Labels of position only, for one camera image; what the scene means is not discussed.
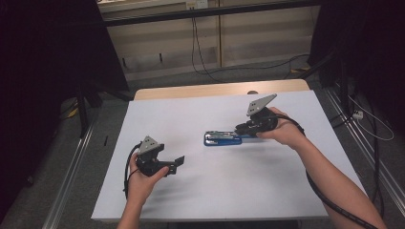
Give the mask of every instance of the electrical outlet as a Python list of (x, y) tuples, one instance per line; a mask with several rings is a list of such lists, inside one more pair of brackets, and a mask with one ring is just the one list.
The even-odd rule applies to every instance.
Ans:
[(354, 113), (353, 113), (353, 117), (355, 118), (355, 119), (363, 119), (363, 112), (362, 111), (354, 111)]
[(197, 9), (196, 1), (187, 1), (187, 2), (185, 2), (185, 9), (186, 10)]
[(198, 0), (196, 1), (197, 9), (207, 9), (208, 8), (208, 0)]

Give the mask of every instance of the hand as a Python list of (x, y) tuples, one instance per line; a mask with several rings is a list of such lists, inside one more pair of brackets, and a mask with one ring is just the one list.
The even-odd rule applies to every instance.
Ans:
[(153, 176), (145, 176), (140, 170), (138, 170), (136, 164), (137, 156), (138, 154), (133, 154), (129, 163), (131, 173), (134, 171), (136, 172), (132, 174), (129, 179), (128, 202), (142, 206), (152, 193), (155, 184), (167, 174), (169, 168), (163, 167)]
[[(277, 108), (269, 108), (276, 114), (286, 115)], [(291, 122), (283, 118), (278, 119), (278, 124), (276, 129), (268, 132), (257, 133), (259, 138), (270, 138), (275, 139), (283, 145), (288, 145), (292, 149), (295, 149), (299, 145), (300, 140), (307, 139), (298, 128)]]

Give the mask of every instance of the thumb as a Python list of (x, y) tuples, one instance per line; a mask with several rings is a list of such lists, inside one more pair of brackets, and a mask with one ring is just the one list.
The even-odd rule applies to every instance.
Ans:
[(157, 183), (160, 179), (166, 176), (167, 172), (169, 172), (169, 167), (164, 166), (159, 171), (157, 171), (153, 176), (151, 176), (151, 179), (154, 181), (154, 183)]

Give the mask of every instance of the metal rail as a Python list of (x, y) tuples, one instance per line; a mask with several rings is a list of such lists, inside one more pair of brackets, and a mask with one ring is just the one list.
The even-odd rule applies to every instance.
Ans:
[(200, 10), (182, 10), (174, 12), (165, 12), (152, 15), (144, 16), (131, 16), (122, 18), (105, 19), (100, 22), (82, 22), (82, 23), (72, 23), (60, 25), (60, 27), (116, 27), (124, 25), (133, 25), (141, 23), (159, 22), (159, 21), (170, 21), (179, 20), (186, 18), (197, 18), (206, 16), (218, 16), (227, 15), (235, 13), (244, 12), (254, 12), (254, 11), (265, 11), (265, 10), (283, 10), (292, 8), (303, 8), (303, 7), (313, 7), (320, 6), (328, 3), (335, 2), (333, 0), (289, 0), (280, 1), (272, 3), (263, 4), (252, 4), (243, 6), (232, 6), (232, 7), (219, 7), (219, 8), (209, 8)]

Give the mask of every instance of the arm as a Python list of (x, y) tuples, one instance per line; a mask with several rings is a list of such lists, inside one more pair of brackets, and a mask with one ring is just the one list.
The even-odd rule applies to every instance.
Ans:
[(136, 158), (137, 154), (133, 154), (130, 160), (130, 171), (131, 173), (136, 172), (129, 179), (128, 199), (117, 229), (139, 228), (139, 217), (143, 204), (152, 193), (155, 184), (169, 171), (168, 167), (164, 167), (153, 176), (147, 177), (137, 171)]
[[(270, 109), (276, 114), (286, 115), (275, 108)], [(290, 121), (279, 119), (279, 124), (275, 130), (258, 133), (257, 136), (272, 138), (282, 144), (288, 145), (297, 152), (310, 177), (328, 199), (375, 227), (386, 228), (384, 221), (368, 197), (348, 177), (330, 163)], [(336, 213), (325, 204), (324, 206), (336, 228), (362, 228)]]

